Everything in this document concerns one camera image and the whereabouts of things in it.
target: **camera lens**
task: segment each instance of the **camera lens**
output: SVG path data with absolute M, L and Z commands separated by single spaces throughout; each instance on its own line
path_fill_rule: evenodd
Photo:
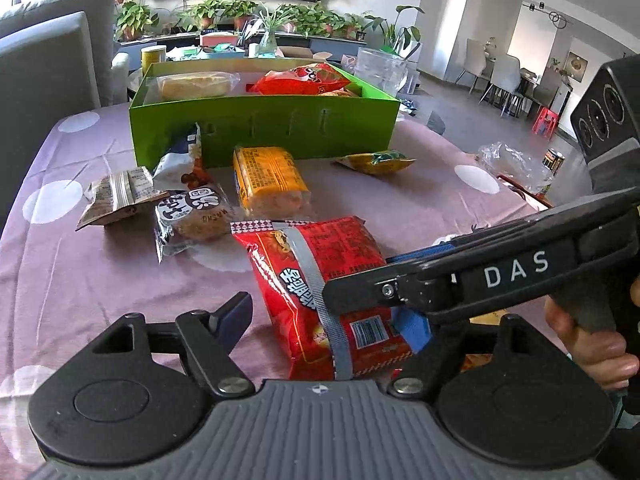
M 607 123 L 607 118 L 604 115 L 604 111 L 602 110 L 600 103 L 592 99 L 587 106 L 587 110 L 589 111 L 591 126 L 593 127 L 596 137 L 600 140 L 604 140 L 609 137 L 609 123 Z
M 604 87 L 604 104 L 611 118 L 618 124 L 622 124 L 625 120 L 625 107 L 622 105 L 620 95 L 611 85 L 605 85 Z
M 591 134 L 591 127 L 589 126 L 589 123 L 584 119 L 580 119 L 578 129 L 580 130 L 580 138 L 582 139 L 582 142 L 587 145 L 587 148 L 590 148 L 593 144 L 593 135 Z

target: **floor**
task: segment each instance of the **floor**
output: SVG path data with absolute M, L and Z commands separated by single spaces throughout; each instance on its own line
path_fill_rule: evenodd
M 456 86 L 422 76 L 420 88 L 412 96 L 418 108 L 416 120 L 427 124 L 432 112 L 443 120 L 446 129 L 444 137 L 467 153 L 477 153 L 481 146 L 494 142 L 504 142 L 509 147 L 542 161 L 546 150 L 554 148 L 566 160 L 553 181 L 546 198 L 553 205 L 591 193 L 591 181 L 587 167 L 577 143 L 570 144 L 558 135 L 551 140 L 531 133 L 532 113 L 529 119 L 520 115 L 519 119 L 504 115 L 488 103 L 478 104 L 482 97 L 480 85 L 472 95 L 469 88 Z

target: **gray ridged plate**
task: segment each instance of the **gray ridged plate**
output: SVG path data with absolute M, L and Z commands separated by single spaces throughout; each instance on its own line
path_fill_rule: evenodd
M 121 470 L 50 461 L 32 480 L 612 480 L 596 462 L 518 471 L 447 436 L 420 402 L 373 381 L 266 381 L 245 400 L 212 410 L 181 448 Z

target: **white polka dot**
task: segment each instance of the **white polka dot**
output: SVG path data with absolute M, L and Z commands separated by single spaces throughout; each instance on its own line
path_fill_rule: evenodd
M 500 186 L 495 179 L 488 174 L 485 170 L 478 168 L 477 166 L 456 166 L 456 175 L 462 182 L 471 186 L 478 191 L 487 193 L 489 195 L 495 195 L 500 191 Z
M 460 235 L 441 236 L 440 238 L 437 238 L 436 240 L 434 240 L 433 244 L 431 244 L 431 245 L 434 246 L 434 245 L 440 245 L 442 243 L 448 243 L 448 242 L 452 241 L 453 238 L 455 238 L 456 236 L 460 236 Z
M 75 180 L 56 180 L 34 191 L 22 206 L 22 216 L 32 224 L 48 224 L 62 218 L 82 198 L 82 186 Z
M 98 115 L 97 113 L 84 112 L 82 114 L 67 117 L 60 123 L 58 129 L 61 132 L 65 132 L 66 134 L 72 134 L 74 132 L 79 132 L 80 130 L 86 130 L 87 128 L 97 123 L 99 120 L 100 115 Z
M 29 398 L 52 374 L 45 366 L 23 366 L 0 384 L 0 437 L 14 460 L 28 467 L 44 462 L 27 421 Z
M 249 256 L 235 238 L 224 236 L 207 244 L 197 244 L 187 249 L 191 258 L 207 269 L 226 272 L 251 270 Z

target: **green box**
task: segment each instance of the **green box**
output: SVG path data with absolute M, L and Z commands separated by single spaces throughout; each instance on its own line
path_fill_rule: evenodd
M 175 138 L 194 123 L 202 128 L 207 168 L 231 165 L 236 146 L 281 146 L 294 158 L 322 158 L 386 150 L 400 103 L 382 90 L 340 71 L 362 88 L 362 98 L 304 95 L 238 95 L 143 104 L 149 83 L 162 75 L 239 72 L 246 77 L 278 72 L 309 59 L 202 59 L 156 63 L 129 109 L 139 166 L 154 168 Z

